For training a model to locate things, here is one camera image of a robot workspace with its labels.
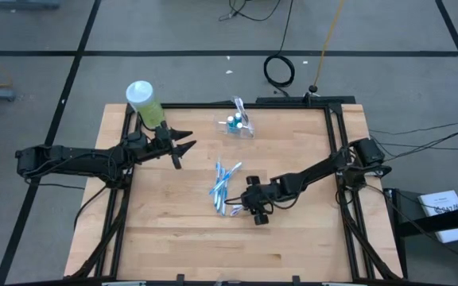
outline plastic packaging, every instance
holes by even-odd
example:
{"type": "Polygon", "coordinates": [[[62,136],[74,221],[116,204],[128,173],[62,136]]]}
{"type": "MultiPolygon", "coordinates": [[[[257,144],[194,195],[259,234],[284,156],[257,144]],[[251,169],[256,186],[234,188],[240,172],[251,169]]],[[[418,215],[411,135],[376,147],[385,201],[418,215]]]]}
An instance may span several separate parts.
{"type": "Polygon", "coordinates": [[[228,116],[226,121],[215,119],[217,131],[225,134],[234,134],[240,138],[254,138],[254,127],[250,123],[248,114],[243,107],[243,100],[235,96],[232,98],[232,101],[235,103],[238,112],[234,113],[234,117],[232,115],[228,116]]]}
{"type": "Polygon", "coordinates": [[[238,215],[241,210],[243,210],[243,206],[242,205],[234,205],[234,206],[232,206],[231,216],[238,215]]]}
{"type": "Polygon", "coordinates": [[[129,85],[126,100],[141,115],[146,127],[153,129],[165,120],[162,106],[153,95],[150,83],[140,80],[129,85]]]}

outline black metal frame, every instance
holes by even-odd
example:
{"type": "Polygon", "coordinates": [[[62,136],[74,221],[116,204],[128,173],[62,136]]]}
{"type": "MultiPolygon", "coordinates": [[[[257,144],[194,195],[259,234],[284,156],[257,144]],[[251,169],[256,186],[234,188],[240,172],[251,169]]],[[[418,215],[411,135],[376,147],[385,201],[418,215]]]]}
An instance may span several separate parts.
{"type": "MultiPolygon", "coordinates": [[[[389,193],[391,203],[399,210],[402,209],[401,196],[398,195],[399,190],[394,188],[384,189],[385,193],[389,193]]],[[[421,234],[411,222],[401,222],[401,215],[393,208],[393,222],[395,245],[397,246],[398,258],[401,264],[404,277],[408,277],[406,263],[406,242],[405,238],[413,235],[421,234]]],[[[438,214],[431,217],[414,219],[423,231],[427,233],[437,232],[441,230],[452,230],[458,228],[458,210],[449,211],[444,214],[438,214]]]]}
{"type": "MultiPolygon", "coordinates": [[[[337,125],[340,132],[340,141],[342,146],[348,145],[347,139],[347,132],[344,123],[344,115],[342,111],[341,104],[353,104],[355,103],[354,97],[331,97],[329,99],[322,98],[310,98],[305,96],[304,98],[291,98],[291,99],[277,99],[277,98],[261,98],[256,103],[246,104],[246,108],[251,109],[314,109],[314,110],[322,110],[324,112],[324,118],[326,120],[326,127],[328,133],[328,143],[330,145],[331,153],[336,152],[337,145],[336,145],[336,136],[335,130],[332,121],[332,115],[335,115],[337,120],[337,125]]],[[[165,109],[234,109],[234,104],[232,102],[216,102],[216,103],[169,103],[163,104],[165,109]]],[[[134,111],[127,105],[125,119],[123,122],[122,127],[122,137],[125,137],[130,128],[130,122],[134,111]]],[[[134,129],[140,128],[141,123],[139,118],[136,118],[136,124],[134,129]]],[[[115,282],[117,280],[118,274],[118,266],[119,266],[119,259],[121,257],[121,248],[122,248],[122,239],[125,230],[125,221],[126,221],[126,212],[128,210],[128,205],[130,201],[130,189],[131,189],[131,180],[132,180],[133,172],[128,174],[128,187],[122,189],[123,191],[123,199],[120,206],[120,213],[118,215],[123,214],[122,223],[119,225],[118,229],[110,234],[110,229],[113,226],[113,216],[116,204],[116,198],[118,191],[117,189],[111,189],[111,193],[109,196],[109,201],[107,204],[107,212],[106,217],[104,219],[104,226],[103,226],[103,240],[112,240],[112,237],[115,235],[115,243],[114,243],[114,252],[111,259],[111,270],[108,276],[103,276],[103,267],[105,266],[105,256],[106,251],[105,245],[102,249],[102,255],[97,260],[95,266],[95,272],[93,277],[86,277],[87,273],[91,271],[91,269],[84,270],[83,276],[76,276],[76,277],[65,277],[63,280],[51,280],[51,281],[40,281],[40,282],[33,282],[33,283],[25,283],[19,284],[21,286],[34,286],[34,285],[101,285],[104,282],[115,282]]],[[[344,216],[349,212],[347,206],[347,200],[345,192],[342,190],[342,186],[340,181],[336,179],[336,186],[337,190],[339,191],[339,200],[340,200],[340,213],[341,216],[344,216]]],[[[359,200],[358,192],[351,192],[352,201],[355,210],[355,220],[357,222],[358,228],[363,233],[363,236],[367,238],[366,231],[365,231],[365,224],[364,224],[364,217],[361,208],[361,203],[359,200]]],[[[359,268],[358,268],[358,261],[356,260],[355,254],[355,244],[353,241],[353,234],[346,226],[343,225],[344,228],[344,235],[346,240],[346,247],[347,247],[347,258],[351,269],[351,282],[350,283],[361,283],[361,284],[368,284],[368,285],[429,285],[429,284],[421,284],[421,283],[414,283],[409,281],[403,280],[376,280],[374,274],[374,266],[371,262],[371,259],[368,257],[366,253],[363,252],[363,259],[366,269],[367,277],[360,277],[359,275],[359,268]]],[[[403,260],[399,257],[401,262],[402,271],[406,274],[406,269],[404,268],[403,260]]],[[[178,274],[176,280],[153,280],[149,281],[146,280],[146,285],[213,285],[215,281],[186,281],[184,278],[184,274],[178,274]]],[[[245,282],[245,281],[238,281],[238,285],[249,285],[249,286],[257,286],[257,285],[321,285],[321,283],[317,282],[301,282],[299,276],[293,276],[292,281],[284,281],[284,282],[245,282]]]]}
{"type": "MultiPolygon", "coordinates": [[[[340,139],[342,142],[343,146],[348,145],[347,141],[347,133],[346,133],[346,128],[344,124],[344,116],[342,112],[342,107],[341,104],[343,103],[355,103],[354,97],[331,97],[329,99],[310,99],[310,97],[305,97],[305,98],[296,98],[296,99],[276,99],[276,98],[269,98],[269,99],[259,99],[258,103],[254,104],[246,104],[246,108],[251,110],[251,109],[314,109],[314,110],[322,110],[324,112],[324,117],[326,119],[326,127],[327,127],[327,132],[328,132],[328,140],[330,144],[330,150],[332,153],[336,152],[337,146],[336,146],[336,138],[335,138],[335,131],[333,127],[333,122],[332,122],[332,113],[336,115],[336,120],[337,120],[337,125],[339,127],[339,132],[340,132],[340,139]]],[[[165,109],[184,109],[184,108],[189,108],[189,109],[234,109],[234,104],[231,102],[219,102],[219,103],[166,103],[163,104],[163,107],[165,109]]],[[[128,134],[128,129],[130,127],[130,121],[132,118],[132,115],[134,114],[134,111],[127,106],[126,108],[126,113],[125,113],[125,120],[123,122],[123,127],[122,127],[122,137],[125,137],[128,134]]],[[[137,120],[136,121],[136,126],[135,129],[139,128],[140,123],[137,120]]],[[[126,211],[128,207],[128,198],[130,197],[130,189],[131,189],[131,174],[130,176],[130,185],[129,187],[126,187],[123,189],[124,191],[124,197],[127,197],[127,199],[124,199],[122,201],[122,206],[121,208],[125,209],[125,217],[126,217],[126,211]]],[[[341,186],[339,184],[339,181],[336,180],[337,184],[337,189],[339,190],[340,194],[340,202],[341,204],[346,203],[346,197],[344,192],[341,189],[341,186]]],[[[106,212],[106,217],[104,219],[104,226],[103,226],[103,237],[107,235],[108,230],[111,226],[111,222],[114,216],[114,209],[115,209],[115,204],[116,204],[116,197],[117,197],[117,192],[118,190],[112,189],[110,196],[109,196],[109,201],[107,204],[107,212],[106,212]]],[[[355,218],[356,221],[359,224],[359,228],[361,231],[365,234],[365,226],[364,226],[364,219],[363,219],[363,213],[358,197],[358,193],[356,192],[353,194],[354,196],[354,204],[355,204],[355,218]]],[[[122,225],[118,228],[118,231],[116,233],[116,239],[115,239],[115,244],[114,244],[114,252],[111,260],[111,270],[109,276],[103,276],[103,267],[105,264],[105,250],[103,251],[102,256],[100,259],[97,261],[97,264],[95,266],[95,277],[99,279],[114,279],[116,280],[117,273],[118,273],[118,264],[119,264],[119,259],[121,255],[121,248],[122,248],[122,238],[123,238],[123,233],[124,233],[124,228],[125,228],[125,220],[123,220],[122,225]]],[[[352,234],[351,231],[347,228],[347,226],[344,224],[344,234],[346,238],[346,247],[347,247],[347,253],[348,253],[348,259],[349,259],[349,265],[351,268],[351,277],[353,280],[359,279],[359,270],[358,270],[358,262],[356,260],[356,254],[355,254],[355,245],[353,242],[352,234]]],[[[367,271],[367,278],[374,279],[374,268],[372,266],[372,263],[370,259],[368,258],[367,255],[364,256],[365,259],[365,267],[367,271]]],[[[91,278],[88,278],[87,280],[72,280],[72,283],[87,283],[90,281],[91,278]]],[[[159,284],[168,284],[172,283],[173,281],[146,281],[146,284],[150,284],[152,282],[156,282],[159,284]]],[[[203,284],[205,282],[192,282],[195,284],[203,284]]]]}

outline green liquid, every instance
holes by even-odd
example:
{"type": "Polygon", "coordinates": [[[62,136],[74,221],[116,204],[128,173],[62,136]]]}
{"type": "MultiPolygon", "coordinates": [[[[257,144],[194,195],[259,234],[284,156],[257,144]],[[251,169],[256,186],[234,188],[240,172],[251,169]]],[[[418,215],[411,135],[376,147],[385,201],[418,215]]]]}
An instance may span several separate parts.
{"type": "Polygon", "coordinates": [[[138,107],[137,111],[141,115],[144,124],[150,129],[159,126],[165,120],[164,110],[162,110],[162,106],[156,99],[147,106],[138,107]]]}

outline black cable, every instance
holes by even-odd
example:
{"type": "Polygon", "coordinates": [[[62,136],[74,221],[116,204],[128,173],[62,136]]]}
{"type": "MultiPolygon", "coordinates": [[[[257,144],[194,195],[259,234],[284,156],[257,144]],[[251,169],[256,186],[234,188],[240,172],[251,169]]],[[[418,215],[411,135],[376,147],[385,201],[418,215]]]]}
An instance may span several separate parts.
{"type": "Polygon", "coordinates": [[[79,211],[77,211],[77,214],[76,214],[76,219],[73,221],[73,229],[76,228],[77,226],[77,219],[79,219],[79,216],[80,216],[80,213],[83,212],[83,210],[87,207],[87,205],[89,203],[91,203],[94,199],[96,199],[96,197],[98,197],[100,194],[102,194],[103,190],[105,190],[107,188],[107,185],[106,186],[103,186],[100,191],[97,191],[96,194],[94,194],[86,203],[84,203],[83,206],[80,207],[79,211]]]}
{"type": "Polygon", "coordinates": [[[289,97],[289,93],[287,93],[286,91],[282,90],[282,88],[283,87],[288,87],[288,86],[291,85],[291,83],[293,83],[295,70],[294,70],[293,62],[291,62],[288,58],[286,58],[284,56],[280,56],[280,53],[282,52],[282,48],[284,47],[285,36],[287,35],[287,28],[289,27],[289,19],[291,18],[291,11],[293,9],[293,2],[294,2],[294,0],[291,0],[291,3],[289,4],[289,12],[287,14],[287,22],[285,23],[284,35],[282,37],[282,43],[280,45],[280,48],[278,49],[277,53],[275,53],[272,56],[268,56],[266,58],[266,60],[264,61],[264,76],[266,77],[266,80],[268,81],[268,83],[270,83],[272,86],[277,88],[280,92],[282,92],[282,94],[284,94],[285,97],[289,97]],[[279,60],[283,61],[287,65],[287,67],[289,68],[289,71],[290,71],[291,75],[290,75],[289,79],[287,79],[285,82],[280,82],[279,83],[279,82],[276,82],[276,81],[274,81],[273,79],[270,78],[270,75],[268,74],[268,63],[272,59],[279,59],[279,60]]]}
{"type": "Polygon", "coordinates": [[[373,129],[369,129],[369,131],[376,132],[376,133],[388,134],[388,135],[402,135],[402,134],[409,134],[409,133],[415,133],[415,132],[420,132],[420,131],[428,131],[428,130],[439,129],[439,128],[444,128],[444,127],[448,127],[448,126],[455,126],[455,125],[458,125],[458,122],[444,124],[444,125],[440,125],[440,126],[429,127],[429,128],[413,129],[413,130],[403,131],[403,132],[388,132],[388,131],[380,131],[380,130],[373,130],[373,129]]]}
{"type": "MultiPolygon", "coordinates": [[[[149,128],[148,126],[146,126],[146,124],[144,123],[144,120],[142,119],[142,115],[141,115],[140,113],[138,113],[138,112],[137,112],[137,114],[138,114],[139,119],[140,119],[140,121],[141,121],[141,125],[144,126],[144,128],[146,128],[146,130],[151,131],[151,132],[155,132],[155,129],[151,129],[151,128],[149,128]]],[[[143,133],[143,132],[140,132],[140,134],[139,134],[139,135],[140,135],[140,136],[139,136],[139,139],[141,138],[141,136],[142,136],[143,134],[144,134],[144,136],[146,136],[146,139],[149,139],[148,135],[146,135],[146,134],[143,133]]]]}
{"type": "Polygon", "coordinates": [[[64,187],[64,188],[71,188],[71,189],[76,189],[76,190],[83,190],[84,188],[83,187],[74,187],[74,186],[68,186],[68,185],[63,185],[63,184],[35,184],[35,183],[32,183],[30,181],[28,181],[28,179],[24,179],[24,182],[30,186],[40,186],[40,187],[64,187]]]}
{"type": "Polygon", "coordinates": [[[278,4],[280,4],[280,1],[281,1],[281,0],[277,0],[277,4],[275,5],[274,9],[271,10],[271,13],[270,13],[268,16],[264,17],[263,19],[256,19],[256,18],[254,18],[254,17],[247,16],[247,15],[245,15],[245,14],[243,14],[243,13],[240,12],[240,11],[243,9],[243,7],[245,6],[246,1],[247,1],[247,0],[245,0],[245,2],[243,3],[243,5],[241,6],[241,8],[239,8],[239,9],[237,10],[235,7],[233,7],[234,4],[231,4],[231,0],[229,0],[229,6],[231,7],[231,12],[232,12],[232,11],[235,11],[229,18],[234,17],[234,16],[236,16],[236,15],[241,15],[242,17],[247,18],[247,19],[252,20],[252,21],[266,21],[266,20],[268,20],[268,19],[275,13],[275,10],[277,9],[278,4]]]}
{"type": "Polygon", "coordinates": [[[232,199],[226,199],[226,200],[223,201],[223,203],[225,203],[225,204],[227,204],[227,205],[230,205],[230,206],[235,206],[235,205],[242,204],[241,202],[238,202],[238,203],[231,203],[231,202],[233,202],[233,201],[235,201],[235,200],[237,200],[237,199],[241,200],[242,197],[239,196],[239,197],[232,198],[232,199]]]}
{"type": "MultiPolygon", "coordinates": [[[[381,142],[381,143],[379,143],[379,144],[380,144],[380,145],[388,145],[388,146],[410,147],[410,148],[421,147],[421,146],[419,146],[419,145],[398,144],[398,143],[386,143],[386,142],[381,142]]],[[[429,147],[429,149],[458,151],[458,148],[451,148],[451,147],[429,147]]]]}
{"type": "Polygon", "coordinates": [[[298,199],[300,198],[300,194],[298,194],[298,195],[296,196],[296,198],[294,198],[294,201],[293,201],[290,205],[288,205],[287,207],[282,207],[282,206],[277,205],[273,200],[271,200],[271,199],[268,197],[268,195],[265,195],[265,197],[268,199],[268,201],[271,203],[272,206],[274,206],[274,207],[276,207],[276,208],[279,208],[279,209],[281,209],[281,210],[288,210],[288,209],[290,209],[291,207],[294,207],[294,205],[297,203],[298,199]]]}
{"type": "Polygon", "coordinates": [[[440,209],[439,207],[429,206],[429,205],[426,205],[426,204],[424,204],[424,203],[420,203],[420,202],[418,202],[418,201],[415,200],[415,199],[411,199],[411,198],[409,198],[408,196],[402,194],[402,193],[401,193],[401,190],[394,189],[394,191],[397,192],[402,198],[407,199],[407,200],[409,200],[410,202],[416,203],[416,204],[418,204],[418,205],[420,205],[420,206],[423,206],[423,207],[430,207],[430,208],[433,208],[433,209],[440,209]]]}
{"type": "Polygon", "coordinates": [[[339,193],[340,193],[339,190],[337,190],[337,191],[335,192],[335,201],[336,201],[337,204],[338,204],[339,206],[341,206],[341,207],[348,206],[350,203],[352,203],[352,202],[355,200],[355,196],[351,193],[351,199],[349,199],[349,201],[346,202],[346,203],[341,203],[340,200],[339,200],[339,193]]]}
{"type": "Polygon", "coordinates": [[[107,171],[109,172],[109,178],[113,178],[112,181],[116,181],[116,174],[118,173],[118,165],[116,164],[116,161],[112,158],[112,155],[114,154],[116,147],[119,147],[123,144],[123,142],[119,142],[115,147],[111,149],[111,152],[109,153],[109,157],[107,158],[107,171]],[[111,177],[111,161],[114,162],[114,177],[111,177]]]}
{"type": "Polygon", "coordinates": [[[379,142],[379,140],[378,140],[376,137],[374,137],[374,136],[371,135],[371,138],[372,138],[376,143],[378,143],[379,147],[381,147],[381,149],[382,149],[384,152],[386,152],[386,154],[388,154],[388,155],[390,155],[390,156],[392,156],[392,157],[396,157],[396,156],[397,156],[397,155],[391,153],[390,151],[388,151],[388,150],[381,144],[381,142],[379,142]]]}
{"type": "Polygon", "coordinates": [[[272,214],[274,213],[275,209],[274,209],[274,205],[273,205],[273,204],[270,204],[270,205],[271,205],[271,211],[268,211],[268,210],[264,207],[265,205],[262,205],[262,206],[261,206],[261,212],[263,212],[263,213],[265,213],[265,214],[267,214],[267,215],[272,215],[272,214]]]}
{"type": "Polygon", "coordinates": [[[48,160],[48,161],[46,161],[45,163],[43,163],[43,164],[41,164],[40,166],[38,166],[38,168],[36,168],[36,169],[34,169],[34,170],[32,170],[32,171],[24,172],[22,175],[23,175],[23,176],[27,176],[27,175],[28,175],[29,173],[31,173],[31,172],[39,171],[40,169],[42,169],[43,167],[45,167],[45,166],[46,166],[47,164],[49,164],[50,162],[51,162],[51,161],[48,160]]]}
{"type": "Polygon", "coordinates": [[[400,157],[408,156],[408,155],[411,155],[411,154],[414,154],[414,153],[418,153],[418,152],[421,152],[423,150],[432,148],[433,146],[438,145],[441,142],[446,141],[446,140],[448,140],[448,139],[450,139],[452,137],[455,137],[457,135],[458,135],[458,132],[452,133],[452,134],[450,134],[450,135],[448,135],[446,137],[442,137],[441,139],[437,139],[437,140],[431,141],[431,142],[429,142],[427,144],[421,145],[421,146],[419,146],[419,147],[417,147],[417,148],[415,148],[415,149],[413,149],[411,151],[400,153],[400,154],[396,155],[393,158],[385,160],[385,162],[390,161],[390,160],[395,160],[395,159],[400,158],[400,157]]]}
{"type": "MultiPolygon", "coordinates": [[[[38,174],[35,174],[35,175],[32,175],[30,176],[29,178],[30,179],[33,179],[33,178],[37,178],[37,177],[41,177],[41,176],[45,176],[47,174],[49,174],[52,170],[54,169],[57,169],[59,168],[60,166],[64,165],[64,164],[67,164],[68,162],[70,162],[71,160],[75,160],[75,159],[79,159],[79,158],[82,158],[82,157],[86,157],[86,156],[102,156],[102,155],[99,155],[99,154],[94,154],[94,153],[84,153],[84,154],[80,154],[80,155],[77,155],[75,157],[71,157],[71,158],[68,158],[67,160],[64,160],[63,162],[57,164],[57,165],[54,165],[52,166],[51,168],[41,172],[41,173],[38,173],[38,174]]],[[[38,167],[37,169],[35,170],[32,170],[32,171],[29,171],[29,172],[25,172],[24,175],[27,175],[31,172],[35,172],[36,170],[42,168],[45,164],[42,164],[40,167],[38,167]]]]}
{"type": "Polygon", "coordinates": [[[381,259],[379,254],[372,247],[370,242],[365,237],[365,234],[358,228],[357,222],[352,218],[351,212],[347,206],[341,207],[343,223],[350,230],[351,234],[356,238],[362,247],[362,251],[371,259],[374,267],[378,270],[384,280],[401,280],[397,274],[393,273],[386,263],[381,259]]]}
{"type": "Polygon", "coordinates": [[[226,21],[226,20],[229,20],[229,19],[233,18],[234,16],[238,15],[239,11],[241,11],[243,9],[243,7],[245,7],[247,1],[248,0],[243,0],[243,5],[238,10],[235,10],[231,6],[231,0],[229,0],[229,6],[231,7],[231,12],[229,12],[228,14],[220,16],[219,17],[219,21],[226,21]]]}
{"type": "Polygon", "coordinates": [[[425,230],[423,230],[414,220],[412,220],[411,218],[409,218],[407,215],[405,215],[404,213],[402,213],[391,201],[390,199],[386,196],[386,194],[381,191],[379,188],[377,187],[374,187],[374,186],[371,186],[370,184],[367,184],[367,187],[370,187],[376,191],[378,191],[379,193],[381,193],[385,200],[389,203],[389,205],[395,210],[397,211],[403,218],[405,218],[408,222],[411,223],[411,225],[414,226],[414,228],[416,228],[420,233],[422,233],[423,235],[425,235],[427,238],[430,238],[431,240],[433,240],[434,242],[436,242],[438,245],[441,245],[442,247],[444,247],[445,249],[447,249],[448,251],[450,251],[451,253],[454,253],[455,255],[458,256],[458,251],[454,250],[453,248],[447,246],[446,244],[444,244],[443,242],[440,242],[436,237],[434,237],[433,235],[427,233],[425,230]]]}

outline black bracket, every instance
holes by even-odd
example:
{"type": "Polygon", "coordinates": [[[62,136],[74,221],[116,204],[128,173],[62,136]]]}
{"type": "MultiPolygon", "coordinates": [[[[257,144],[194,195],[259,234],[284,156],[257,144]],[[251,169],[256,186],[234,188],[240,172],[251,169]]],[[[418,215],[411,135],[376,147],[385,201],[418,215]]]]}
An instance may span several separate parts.
{"type": "Polygon", "coordinates": [[[131,116],[134,112],[134,108],[130,104],[126,104],[125,117],[131,116]]]}
{"type": "Polygon", "coordinates": [[[184,274],[176,275],[176,283],[175,286],[183,286],[184,285],[184,274]]]}
{"type": "Polygon", "coordinates": [[[293,275],[293,286],[300,286],[301,281],[300,277],[298,275],[293,275]]]}
{"type": "Polygon", "coordinates": [[[330,103],[335,105],[340,104],[356,104],[354,96],[311,96],[304,95],[303,97],[292,97],[292,98],[267,98],[262,97],[255,100],[256,104],[283,104],[286,106],[327,106],[330,103]]]}
{"type": "Polygon", "coordinates": [[[342,105],[340,104],[328,104],[328,108],[333,111],[334,114],[342,115],[342,105]]]}

